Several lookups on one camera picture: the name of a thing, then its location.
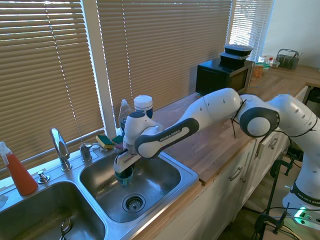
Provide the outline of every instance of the green sponge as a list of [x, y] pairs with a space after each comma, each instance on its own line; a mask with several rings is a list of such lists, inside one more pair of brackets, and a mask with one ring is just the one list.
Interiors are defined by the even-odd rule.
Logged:
[[115, 144], [105, 135], [97, 135], [95, 139], [104, 149], [113, 149]]
[[122, 144], [124, 141], [124, 136], [118, 135], [114, 139], [112, 139], [112, 142], [116, 144]]

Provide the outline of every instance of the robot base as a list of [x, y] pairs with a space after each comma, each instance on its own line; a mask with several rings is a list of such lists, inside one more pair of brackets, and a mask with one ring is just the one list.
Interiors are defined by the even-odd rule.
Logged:
[[[316, 207], [302, 201], [294, 193], [291, 192], [289, 192], [282, 200], [282, 204], [284, 207], [287, 207], [288, 203], [290, 203], [289, 208], [300, 209], [288, 209], [288, 213], [291, 216], [294, 216], [293, 219], [297, 224], [301, 224], [303, 226], [320, 231], [320, 207]], [[304, 211], [308, 209], [319, 209], [319, 211]]]

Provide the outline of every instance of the window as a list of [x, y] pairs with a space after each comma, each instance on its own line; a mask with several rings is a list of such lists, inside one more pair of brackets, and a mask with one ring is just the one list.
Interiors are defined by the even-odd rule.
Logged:
[[224, 51], [231, 0], [97, 0], [116, 120], [121, 100], [154, 109], [195, 92], [197, 65]]
[[253, 47], [249, 60], [262, 55], [274, 0], [235, 0], [230, 44]]
[[70, 152], [103, 132], [84, 23], [80, 0], [0, 1], [0, 141], [27, 169], [57, 158], [50, 128]]

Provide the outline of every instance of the white robotic arm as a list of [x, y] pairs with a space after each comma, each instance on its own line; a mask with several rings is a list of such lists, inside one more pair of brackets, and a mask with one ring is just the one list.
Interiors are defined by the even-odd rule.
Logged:
[[141, 157], [154, 158], [165, 148], [197, 131], [234, 117], [241, 129], [254, 138], [269, 134], [279, 125], [275, 107], [255, 95], [240, 97], [232, 88], [199, 98], [173, 126], [165, 130], [144, 113], [133, 112], [127, 117], [124, 129], [123, 147], [126, 150], [115, 159], [114, 169], [121, 173]]
[[[283, 206], [290, 203], [290, 208], [320, 210], [320, 121], [306, 105], [288, 94], [264, 102], [255, 95], [239, 96], [232, 88], [224, 88], [196, 100], [174, 125], [164, 130], [144, 113], [133, 112], [126, 119], [125, 150], [116, 157], [114, 169], [121, 173], [141, 157], [154, 158], [165, 148], [228, 118], [236, 120], [242, 131], [253, 138], [266, 136], [278, 126], [292, 137], [304, 151], [303, 165]], [[313, 214], [317, 215], [316, 221], [308, 219], [308, 224], [320, 230], [320, 216]]]

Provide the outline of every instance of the sink drain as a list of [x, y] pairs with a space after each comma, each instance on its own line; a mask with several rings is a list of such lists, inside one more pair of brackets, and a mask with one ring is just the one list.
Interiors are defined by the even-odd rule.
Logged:
[[145, 204], [144, 196], [139, 193], [133, 193], [124, 198], [122, 207], [128, 213], [137, 213], [144, 208]]

